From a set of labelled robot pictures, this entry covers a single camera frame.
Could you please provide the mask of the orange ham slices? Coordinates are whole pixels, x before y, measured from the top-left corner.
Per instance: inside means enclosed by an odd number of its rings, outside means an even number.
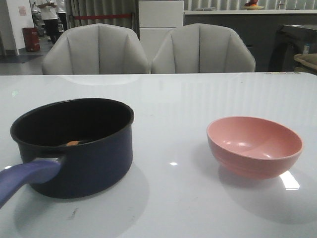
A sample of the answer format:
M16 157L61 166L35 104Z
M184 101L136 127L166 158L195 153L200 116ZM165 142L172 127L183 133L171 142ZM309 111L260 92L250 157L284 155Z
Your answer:
M73 140L73 141L69 141L66 143L66 146L74 146L74 145L78 145L79 141L78 140Z

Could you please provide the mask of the pink bowl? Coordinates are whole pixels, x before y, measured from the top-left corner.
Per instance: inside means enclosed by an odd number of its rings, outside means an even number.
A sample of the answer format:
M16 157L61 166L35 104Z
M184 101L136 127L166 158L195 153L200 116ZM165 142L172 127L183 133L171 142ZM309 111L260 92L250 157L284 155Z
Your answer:
M229 171L251 179L270 179L289 170L303 151L291 129L256 117L224 117L207 127L216 160Z

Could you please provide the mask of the right grey upholstered chair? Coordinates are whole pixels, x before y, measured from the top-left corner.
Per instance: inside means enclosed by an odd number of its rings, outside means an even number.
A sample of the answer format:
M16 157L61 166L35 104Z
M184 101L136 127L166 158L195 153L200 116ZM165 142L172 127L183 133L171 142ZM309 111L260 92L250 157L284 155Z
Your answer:
M195 23L170 30L151 62L152 74L254 72L256 60L236 31Z

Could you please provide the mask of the grey upholstered chair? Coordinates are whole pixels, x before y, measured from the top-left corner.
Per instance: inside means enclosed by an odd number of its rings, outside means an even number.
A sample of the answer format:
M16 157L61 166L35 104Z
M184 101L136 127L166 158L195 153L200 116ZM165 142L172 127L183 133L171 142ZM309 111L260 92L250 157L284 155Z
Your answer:
M149 72L149 61L136 33L102 23L66 30L42 63L44 75Z
M151 62L152 74L254 72L256 60L236 31L195 23L170 30Z

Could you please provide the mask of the left grey upholstered chair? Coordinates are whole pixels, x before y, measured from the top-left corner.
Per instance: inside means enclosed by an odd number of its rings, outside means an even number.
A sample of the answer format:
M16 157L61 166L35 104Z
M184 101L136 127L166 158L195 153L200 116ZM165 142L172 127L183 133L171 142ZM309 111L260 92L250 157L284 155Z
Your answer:
M44 75L149 72L149 61L136 33L102 23L66 30L42 63Z

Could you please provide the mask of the dark blue saucepan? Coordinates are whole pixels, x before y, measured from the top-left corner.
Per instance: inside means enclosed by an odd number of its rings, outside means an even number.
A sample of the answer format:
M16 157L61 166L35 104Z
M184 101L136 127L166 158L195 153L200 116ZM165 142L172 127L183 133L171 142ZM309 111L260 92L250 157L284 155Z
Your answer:
M23 185L53 198L80 198L121 180L133 160L133 110L123 102L82 98L47 104L10 128L22 163L0 173L0 203ZM66 146L69 141L79 144Z

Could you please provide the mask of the white cabinet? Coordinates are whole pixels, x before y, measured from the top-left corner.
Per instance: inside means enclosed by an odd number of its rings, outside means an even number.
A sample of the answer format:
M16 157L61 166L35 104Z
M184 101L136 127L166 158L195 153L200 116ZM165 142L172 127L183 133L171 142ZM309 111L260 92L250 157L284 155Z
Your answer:
M184 1L140 0L140 42L148 60L155 56L165 34L183 25Z

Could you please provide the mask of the fruit plate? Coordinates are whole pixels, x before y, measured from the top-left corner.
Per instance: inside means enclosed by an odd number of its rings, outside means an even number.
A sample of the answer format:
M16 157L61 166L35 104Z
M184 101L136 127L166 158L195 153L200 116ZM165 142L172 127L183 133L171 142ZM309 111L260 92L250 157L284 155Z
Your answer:
M259 6L258 0L248 0L244 4L243 8L245 10L262 10L262 9L264 9L264 6Z

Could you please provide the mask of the red bin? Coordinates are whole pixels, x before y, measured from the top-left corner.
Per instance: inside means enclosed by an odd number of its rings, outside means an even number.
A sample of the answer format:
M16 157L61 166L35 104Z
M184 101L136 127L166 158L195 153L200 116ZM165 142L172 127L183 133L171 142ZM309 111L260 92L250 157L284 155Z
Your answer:
M37 52L40 50L40 43L35 27L22 28L25 49L27 52Z

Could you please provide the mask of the person in white shirt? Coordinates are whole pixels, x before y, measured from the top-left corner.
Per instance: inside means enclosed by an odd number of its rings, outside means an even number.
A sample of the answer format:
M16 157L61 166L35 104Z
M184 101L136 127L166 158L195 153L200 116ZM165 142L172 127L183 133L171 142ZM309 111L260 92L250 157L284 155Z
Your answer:
M58 16L56 12L56 1L54 0L36 0L36 7L40 9L41 18L45 24L47 35L54 45L60 37L58 29Z

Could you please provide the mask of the beige cushion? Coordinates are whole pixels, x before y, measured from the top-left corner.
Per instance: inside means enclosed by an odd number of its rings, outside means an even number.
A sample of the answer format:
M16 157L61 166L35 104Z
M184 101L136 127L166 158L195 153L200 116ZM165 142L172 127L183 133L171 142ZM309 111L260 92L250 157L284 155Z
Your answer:
M293 57L296 62L294 71L317 74L317 53L314 54L296 54Z

